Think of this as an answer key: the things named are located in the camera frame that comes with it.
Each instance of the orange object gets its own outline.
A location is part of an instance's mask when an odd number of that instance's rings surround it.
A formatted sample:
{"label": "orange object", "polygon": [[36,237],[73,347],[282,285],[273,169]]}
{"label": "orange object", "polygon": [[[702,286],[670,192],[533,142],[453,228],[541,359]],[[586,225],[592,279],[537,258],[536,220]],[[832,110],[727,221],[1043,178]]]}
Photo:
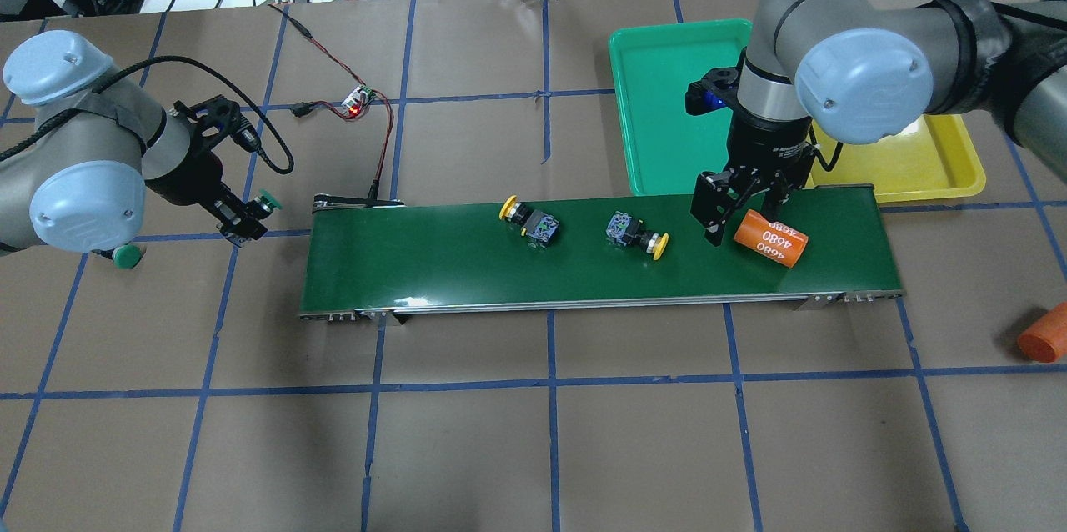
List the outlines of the orange object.
{"label": "orange object", "polygon": [[1019,335],[1019,349],[1026,357],[1052,364],[1067,354],[1067,303],[1057,304],[1033,326]]}
{"label": "orange object", "polygon": [[764,220],[759,212],[748,209],[734,235],[734,242],[750,247],[758,254],[785,267],[796,265],[800,254],[808,246],[808,236],[789,225]]}

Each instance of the green conveyor belt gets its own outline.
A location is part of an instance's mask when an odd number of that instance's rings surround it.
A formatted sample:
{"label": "green conveyor belt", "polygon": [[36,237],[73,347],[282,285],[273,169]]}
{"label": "green conveyor belt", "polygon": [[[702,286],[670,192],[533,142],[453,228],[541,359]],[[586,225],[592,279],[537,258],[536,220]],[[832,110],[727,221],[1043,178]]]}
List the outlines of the green conveyor belt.
{"label": "green conveyor belt", "polygon": [[[516,225],[499,221],[498,203],[320,210],[301,316],[865,300],[903,292],[870,187],[793,194],[781,221],[810,237],[793,270],[733,242],[744,213],[728,225],[722,246],[711,246],[689,215],[690,199],[531,200],[560,221],[548,247],[529,246]],[[616,210],[669,232],[663,259],[608,242],[604,228]]]}

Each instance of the green button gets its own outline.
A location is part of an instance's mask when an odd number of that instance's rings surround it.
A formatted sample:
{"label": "green button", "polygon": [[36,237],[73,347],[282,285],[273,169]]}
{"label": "green button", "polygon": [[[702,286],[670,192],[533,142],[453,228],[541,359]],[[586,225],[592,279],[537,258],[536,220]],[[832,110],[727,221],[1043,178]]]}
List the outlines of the green button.
{"label": "green button", "polygon": [[259,195],[264,200],[267,200],[267,205],[270,205],[271,209],[282,209],[282,203],[277,201],[277,198],[272,197],[271,193],[262,190],[262,188],[259,189]]}
{"label": "green button", "polygon": [[141,262],[141,249],[134,244],[125,244],[111,252],[111,261],[114,261],[120,270],[133,270],[133,267]]}

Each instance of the blue tape grid line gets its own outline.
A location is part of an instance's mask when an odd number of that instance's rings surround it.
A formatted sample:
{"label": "blue tape grid line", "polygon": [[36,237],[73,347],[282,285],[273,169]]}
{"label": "blue tape grid line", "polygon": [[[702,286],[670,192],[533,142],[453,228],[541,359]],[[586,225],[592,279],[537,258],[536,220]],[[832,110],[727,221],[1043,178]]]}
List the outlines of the blue tape grid line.
{"label": "blue tape grid line", "polygon": [[385,316],[378,322],[378,342],[375,345],[375,376],[370,384],[370,415],[367,417],[367,451],[363,461],[363,496],[360,504],[360,531],[367,532],[370,520],[370,487],[373,481],[375,445],[378,440],[378,406],[382,391],[382,361],[385,358]]}
{"label": "blue tape grid line", "polygon": [[45,361],[44,372],[41,374],[41,381],[37,383],[37,391],[33,396],[33,405],[30,407],[30,416],[26,420],[26,426],[22,430],[22,438],[18,442],[18,451],[15,452],[15,461],[11,466],[11,472],[7,474],[7,483],[3,488],[3,496],[0,497],[0,518],[3,517],[4,513],[7,511],[7,502],[11,501],[11,493],[15,488],[15,480],[18,478],[18,469],[22,465],[22,457],[26,456],[26,447],[30,442],[30,433],[33,432],[33,424],[37,420],[37,409],[41,407],[41,401],[45,396],[45,388],[48,385],[48,377],[52,373],[52,366],[55,365],[55,356],[60,351],[60,343],[63,341],[63,333],[66,331],[66,324],[70,319],[70,310],[74,307],[75,297],[78,295],[78,285],[81,285],[81,277],[85,273],[85,262],[89,261],[89,254],[81,255],[81,261],[78,262],[78,269],[74,274],[74,281],[70,283],[70,291],[67,294],[66,304],[63,306],[63,316],[60,317],[59,326],[55,329],[55,338],[52,339],[52,346],[48,352],[48,358]]}
{"label": "blue tape grid line", "polygon": [[730,371],[737,403],[737,426],[740,430],[740,448],[745,457],[745,477],[748,479],[748,499],[752,505],[752,526],[755,532],[763,532],[763,515],[760,512],[760,495],[755,485],[755,465],[752,460],[752,442],[748,434],[748,412],[745,409],[745,377],[737,354],[737,337],[734,334],[733,311],[730,304],[722,305],[722,319],[727,324],[727,344],[730,346]]}
{"label": "blue tape grid line", "polygon": [[545,315],[548,345],[548,470],[552,495],[552,532],[560,532],[559,510],[559,409],[556,384],[556,311]]}
{"label": "blue tape grid line", "polygon": [[552,59],[548,55],[548,0],[541,0],[541,106],[544,118],[544,159],[541,164],[552,159]]}
{"label": "blue tape grid line", "polygon": [[[923,368],[927,377],[1002,376],[1022,373],[1067,373],[1067,364],[1018,366],[959,366]],[[843,369],[837,372],[742,373],[746,383],[759,381],[850,381],[914,377],[914,369]],[[560,378],[517,378],[503,381],[458,381],[457,383],[396,383],[354,385],[277,385],[276,387],[209,388],[209,397],[277,397],[301,394],[367,394],[367,392],[461,392],[467,390],[505,390],[505,388],[584,387],[584,385],[682,385],[732,384],[732,373],[694,373],[685,376],[605,376]],[[201,388],[137,388],[136,390],[46,391],[42,400],[96,399],[175,399],[201,396]],[[0,392],[0,400],[35,400],[36,392]]]}
{"label": "blue tape grid line", "polygon": [[682,16],[682,1],[672,0],[674,2],[674,19],[678,19],[679,23],[685,22],[685,17]]}
{"label": "blue tape grid line", "polygon": [[915,337],[911,332],[911,322],[908,320],[908,311],[904,307],[903,297],[896,299],[896,309],[899,311],[901,323],[904,327],[904,339],[908,343],[908,351],[911,354],[911,366],[914,369],[915,381],[919,383],[919,394],[923,400],[923,409],[926,410],[926,422],[929,424],[930,437],[934,440],[934,452],[937,453],[937,463],[941,468],[944,489],[949,495],[952,517],[956,523],[957,532],[969,532],[967,522],[964,521],[964,512],[959,506],[959,498],[956,495],[956,483],[952,480],[949,458],[945,456],[944,444],[941,441],[941,429],[937,423],[937,414],[934,413],[934,402],[930,400],[929,388],[926,387],[926,373],[923,371],[922,360],[919,358],[919,350],[915,349]]}
{"label": "blue tape grid line", "polygon": [[408,6],[408,32],[403,41],[403,69],[400,72],[400,98],[397,104],[397,127],[393,130],[393,178],[389,182],[389,200],[397,200],[400,186],[400,150],[403,148],[403,122],[408,111],[408,78],[411,72],[411,45],[415,35],[415,3]]}
{"label": "blue tape grid line", "polygon": [[[159,14],[159,26],[156,27],[156,37],[152,41],[152,48],[148,49],[148,59],[156,57],[156,51],[159,50],[159,38],[163,37],[163,26],[166,25],[166,13]],[[148,65],[141,71],[141,79],[138,84],[144,87],[145,82],[148,81],[148,70],[152,69],[152,65]]]}
{"label": "blue tape grid line", "polygon": [[1049,239],[1049,246],[1052,246],[1052,254],[1056,255],[1056,262],[1060,263],[1060,273],[1063,274],[1065,280],[1067,280],[1067,261],[1064,260],[1063,249],[1060,247],[1060,242],[1056,240],[1056,232],[1052,229],[1052,224],[1049,222],[1049,216],[1045,213],[1045,205],[1037,197],[1037,190],[1034,188],[1034,182],[1030,179],[1030,174],[1026,167],[1022,163],[1022,157],[1019,155],[1019,149],[1016,147],[1015,142],[1004,134],[1004,142],[1007,144],[1007,149],[1012,152],[1012,159],[1015,161],[1015,166],[1019,168],[1019,175],[1022,176],[1022,182],[1026,187],[1026,193],[1030,194],[1030,206],[1037,210],[1037,217],[1041,221],[1041,228],[1045,228],[1045,236]]}
{"label": "blue tape grid line", "polygon": [[[282,54],[282,43],[285,41],[286,18],[282,18],[278,23],[277,39],[274,45],[274,58],[271,62],[270,76],[267,78],[267,91],[264,92],[264,106],[270,102],[271,93],[274,91],[274,79],[277,74],[278,59]],[[256,128],[256,132],[262,134],[262,120]],[[244,179],[243,200],[249,200],[249,193],[252,188],[252,178],[255,175],[256,156],[253,154],[249,159],[248,174]],[[186,465],[181,473],[181,486],[178,489],[178,501],[174,511],[173,532],[181,530],[181,521],[186,513],[186,500],[189,497],[189,483],[192,479],[193,465],[196,461],[196,448],[200,441],[200,433],[204,422],[204,412],[207,407],[207,400],[210,396],[211,377],[214,373],[214,361],[219,353],[219,332],[226,319],[226,307],[229,304],[229,291],[233,288],[234,273],[237,270],[237,247],[229,252],[229,265],[226,269],[226,280],[222,285],[222,296],[219,300],[219,311],[216,317],[214,332],[211,335],[211,345],[207,354],[207,365],[204,368],[204,380],[201,383],[198,400],[196,402],[196,415],[193,418],[192,432],[189,437],[189,449],[186,453]]]}

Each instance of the blue tape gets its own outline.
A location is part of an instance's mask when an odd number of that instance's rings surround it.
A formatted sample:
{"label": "blue tape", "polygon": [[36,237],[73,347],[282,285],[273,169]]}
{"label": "blue tape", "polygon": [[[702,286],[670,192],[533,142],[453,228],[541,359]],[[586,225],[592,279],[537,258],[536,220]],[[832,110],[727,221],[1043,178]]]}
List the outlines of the blue tape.
{"label": "blue tape", "polygon": [[901,324],[904,327],[904,339],[906,339],[908,351],[911,354],[911,365],[915,370],[919,394],[923,400],[923,409],[926,410],[926,422],[929,425],[930,437],[934,440],[934,452],[937,453],[937,463],[941,468],[941,479],[944,481],[944,489],[949,495],[952,517],[958,532],[969,532],[970,529],[964,521],[964,512],[959,507],[959,498],[956,496],[956,483],[953,482],[952,471],[949,469],[949,458],[945,456],[944,445],[941,442],[941,429],[937,423],[937,414],[934,413],[934,402],[930,400],[929,388],[926,387],[925,372],[923,371],[922,360],[919,359],[919,350],[915,349],[915,337],[911,332],[911,320],[908,319],[908,311],[904,307],[903,297],[896,299],[896,310],[899,312]]}
{"label": "blue tape", "polygon": [[408,31],[403,41],[403,69],[400,71],[400,99],[397,106],[397,127],[393,131],[393,178],[389,182],[389,200],[397,200],[397,186],[400,183],[400,150],[403,148],[403,120],[408,110],[408,77],[411,72],[411,45],[415,37],[415,3],[408,7]]}
{"label": "blue tape", "polygon": [[1025,366],[973,366],[973,368],[923,368],[929,376],[1001,376],[1007,373],[1067,373],[1067,364]]}
{"label": "blue tape", "polygon": [[679,23],[684,23],[685,18],[682,17],[682,1],[681,0],[672,0],[672,1],[674,1],[674,18],[678,19]]}
{"label": "blue tape", "polygon": [[556,388],[556,311],[545,316],[548,345],[548,464],[552,487],[552,532],[560,532],[559,511],[559,409]]}
{"label": "blue tape", "polygon": [[[159,25],[156,26],[156,37],[152,39],[152,48],[148,49],[148,59],[156,57],[156,51],[159,50],[159,38],[163,37],[163,26],[165,25],[166,25],[166,13],[160,13]],[[141,80],[138,82],[138,84],[141,87],[144,87],[145,82],[148,81],[148,69],[150,68],[152,65],[148,65],[147,67],[144,68],[144,70],[141,71]]]}
{"label": "blue tape", "polygon": [[362,532],[367,531],[367,521],[370,515],[370,470],[375,465],[375,445],[378,439],[378,405],[381,400],[382,387],[382,361],[385,358],[385,319],[382,317],[378,322],[378,342],[375,345],[375,376],[372,378],[372,391],[370,392],[370,415],[367,417],[367,451],[363,461],[363,497],[360,513],[363,521],[360,525]]}
{"label": "blue tape", "polygon": [[210,388],[210,397],[289,397],[298,394],[363,394],[373,390],[369,384],[353,385],[277,385],[270,388]]}
{"label": "blue tape", "polygon": [[201,383],[201,390],[197,392],[200,399],[196,402],[196,416],[193,417],[193,430],[189,436],[189,449],[186,452],[186,465],[181,470],[181,486],[178,488],[178,504],[174,510],[173,532],[181,530],[181,520],[186,515],[186,500],[189,497],[189,482],[193,477],[193,464],[196,461],[196,448],[200,441],[201,426],[204,424],[204,410],[207,407],[208,390],[211,387],[211,376],[214,372],[214,358],[219,351],[218,332],[211,337],[211,349],[207,354],[207,366],[204,368],[204,381]]}
{"label": "blue tape", "polygon": [[844,372],[744,373],[743,378],[744,381],[854,381],[906,378],[913,375],[911,369],[862,369]]}
{"label": "blue tape", "polygon": [[594,96],[602,94],[615,94],[615,88],[598,87],[592,90],[554,90],[548,94],[553,96]]}
{"label": "blue tape", "polygon": [[544,94],[541,99],[544,117],[544,159],[541,164],[548,163],[552,159],[552,77],[550,76],[551,57],[548,54],[548,0],[541,1],[541,71],[543,80],[541,91]]}
{"label": "blue tape", "polygon": [[1056,263],[1060,263],[1060,274],[1067,280],[1067,259],[1064,259],[1063,251],[1060,247],[1060,240],[1056,240],[1056,232],[1052,229],[1052,224],[1049,222],[1049,216],[1045,213],[1045,208],[1041,205],[1040,198],[1037,197],[1037,190],[1034,188],[1034,182],[1030,179],[1030,174],[1026,172],[1026,167],[1022,164],[1022,157],[1019,156],[1019,149],[1015,147],[1015,142],[1012,142],[1007,134],[1004,134],[1004,142],[1007,144],[1007,149],[1012,152],[1012,159],[1015,160],[1015,166],[1019,168],[1019,175],[1022,176],[1022,182],[1026,187],[1026,193],[1030,194],[1030,200],[1033,203],[1033,208],[1037,209],[1037,217],[1041,221],[1041,228],[1045,228],[1045,237],[1049,240],[1049,244],[1052,247],[1052,254],[1056,255]]}
{"label": "blue tape", "polygon": [[145,388],[145,390],[63,390],[45,392],[46,400],[175,399],[198,397],[197,388]]}
{"label": "blue tape", "polygon": [[187,243],[192,240],[225,240],[218,231],[203,235],[148,235],[134,236],[134,243]]}
{"label": "blue tape", "polygon": [[745,407],[745,375],[740,369],[740,356],[737,353],[737,338],[733,326],[733,310],[730,308],[730,304],[722,304],[722,319],[727,324],[727,344],[730,346],[730,369],[734,384],[734,399],[737,403],[737,425],[740,429],[740,448],[745,456],[748,499],[752,505],[752,526],[755,532],[763,532],[763,515],[760,511],[760,494],[755,485],[755,465],[752,460],[752,442],[748,434],[748,410]]}
{"label": "blue tape", "polygon": [[965,205],[891,205],[880,212],[957,212],[958,210],[1033,209],[1033,203],[966,203]]}
{"label": "blue tape", "polygon": [[41,373],[39,383],[37,383],[37,391],[34,392],[33,405],[30,406],[30,416],[26,420],[25,429],[22,429],[22,438],[18,442],[18,450],[15,452],[15,461],[12,463],[11,472],[7,474],[7,483],[4,485],[3,496],[0,497],[0,518],[7,511],[7,502],[11,501],[11,493],[15,488],[16,479],[18,479],[18,469],[22,465],[23,456],[26,456],[26,447],[30,442],[30,434],[33,432],[33,424],[37,420],[37,409],[39,409],[41,401],[44,399],[45,388],[52,373],[52,366],[55,365],[55,356],[59,354],[60,343],[63,342],[63,333],[66,331],[67,322],[70,320],[70,310],[74,307],[75,297],[78,295],[78,286],[81,285],[81,277],[85,273],[85,262],[87,261],[89,254],[81,255],[81,261],[78,262],[78,269],[74,274],[74,281],[70,283],[70,291],[67,294],[66,304],[63,306],[63,316],[60,317],[60,324],[55,329],[55,337],[52,339],[52,346],[48,352],[45,369]]}

